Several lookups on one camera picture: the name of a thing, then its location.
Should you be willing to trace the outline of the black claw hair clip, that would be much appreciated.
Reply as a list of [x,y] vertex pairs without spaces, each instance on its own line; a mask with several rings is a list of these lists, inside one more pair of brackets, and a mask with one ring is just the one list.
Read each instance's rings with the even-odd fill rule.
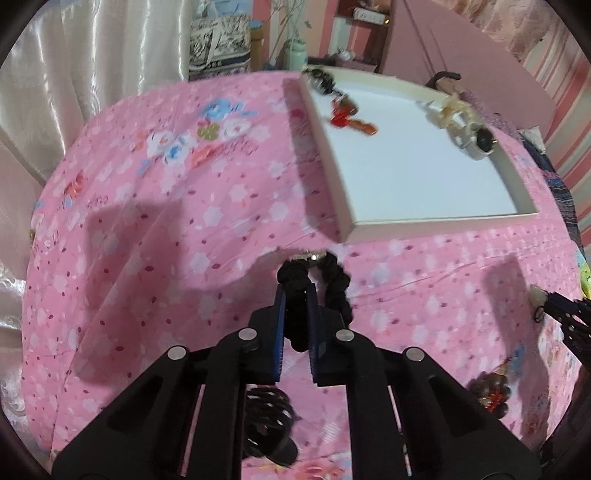
[[266,458],[281,467],[297,461],[297,444],[291,439],[297,414],[290,397],[276,387],[259,386],[245,396],[242,459]]

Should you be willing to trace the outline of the black fluffy scrunchie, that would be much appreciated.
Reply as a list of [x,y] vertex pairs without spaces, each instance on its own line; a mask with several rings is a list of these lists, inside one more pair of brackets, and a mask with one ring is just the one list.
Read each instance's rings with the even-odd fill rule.
[[284,261],[277,272],[277,284],[286,295],[283,332],[295,351],[304,353],[311,345],[311,313],[308,294],[317,288],[310,277],[311,270],[320,274],[324,307],[338,313],[340,328],[348,328],[353,322],[353,309],[348,293],[351,276],[339,264],[331,251],[304,252]]

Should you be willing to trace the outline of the red black bead charm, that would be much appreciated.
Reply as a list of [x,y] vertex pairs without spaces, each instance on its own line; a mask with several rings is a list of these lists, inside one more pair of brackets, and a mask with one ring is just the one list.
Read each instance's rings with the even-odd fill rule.
[[378,132],[377,126],[356,117],[359,108],[348,95],[342,95],[332,99],[332,116],[329,122],[338,128],[349,128],[368,136],[374,136]]

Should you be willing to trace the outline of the pink floral bed quilt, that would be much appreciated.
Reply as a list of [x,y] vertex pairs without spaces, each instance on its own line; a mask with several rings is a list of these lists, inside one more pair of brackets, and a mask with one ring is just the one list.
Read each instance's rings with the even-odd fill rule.
[[581,365],[531,284],[580,293],[576,248],[528,148],[493,128],[537,206],[518,226],[348,244],[293,74],[179,83],[92,119],[35,207],[23,301],[30,431],[64,449],[169,348],[211,347],[273,302],[281,263],[335,253],[353,327],[423,347],[460,383],[500,370],[504,422],[539,447],[577,395]]

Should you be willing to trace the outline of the white shallow tray box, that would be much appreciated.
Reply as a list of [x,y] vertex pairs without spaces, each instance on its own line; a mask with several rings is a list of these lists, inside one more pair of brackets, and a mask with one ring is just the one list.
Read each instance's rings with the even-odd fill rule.
[[446,95],[396,77],[329,68],[335,89],[359,108],[368,135],[332,124],[332,97],[311,74],[300,78],[325,179],[339,224],[351,243],[505,227],[538,210],[508,149],[489,154],[476,140],[440,128]]

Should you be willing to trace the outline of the pink headboard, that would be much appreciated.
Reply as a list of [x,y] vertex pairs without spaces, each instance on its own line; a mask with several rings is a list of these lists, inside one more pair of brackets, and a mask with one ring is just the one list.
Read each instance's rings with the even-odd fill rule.
[[516,127],[549,133],[554,101],[503,46],[433,1],[394,1],[379,72],[425,85],[440,71],[459,73],[465,88]]

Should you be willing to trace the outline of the white power strip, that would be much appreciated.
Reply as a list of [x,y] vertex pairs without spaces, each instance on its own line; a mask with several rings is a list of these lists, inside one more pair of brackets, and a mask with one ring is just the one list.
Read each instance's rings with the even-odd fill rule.
[[389,23],[387,15],[378,11],[369,10],[365,8],[356,8],[353,10],[353,18],[356,21],[366,22],[375,25],[386,25]]

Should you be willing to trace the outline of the black white patterned bag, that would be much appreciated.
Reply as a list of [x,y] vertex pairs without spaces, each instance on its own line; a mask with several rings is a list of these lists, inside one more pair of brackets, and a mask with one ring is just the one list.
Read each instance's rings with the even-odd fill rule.
[[251,53],[249,15],[197,19],[191,24],[188,79],[247,73]]

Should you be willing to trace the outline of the white satin curtain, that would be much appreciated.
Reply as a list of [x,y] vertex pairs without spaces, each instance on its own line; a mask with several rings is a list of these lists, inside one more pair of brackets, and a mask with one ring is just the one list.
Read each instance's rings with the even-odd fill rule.
[[51,1],[1,67],[1,292],[22,296],[42,186],[85,123],[188,76],[190,1]]

